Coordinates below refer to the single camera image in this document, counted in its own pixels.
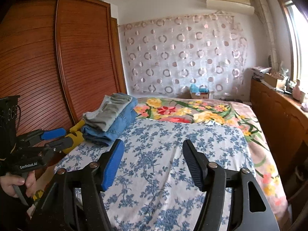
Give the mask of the person's left hand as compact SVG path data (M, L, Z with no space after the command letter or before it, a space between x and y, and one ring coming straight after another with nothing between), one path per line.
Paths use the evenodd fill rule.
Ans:
M12 175L7 173L5 176L1 176L1 188L3 191L11 197L18 198L17 193L13 185L16 186L26 186L26 195L27 197L31 197L36 192L36 179L35 179L35 171L31 171L28 173L26 179L21 176Z

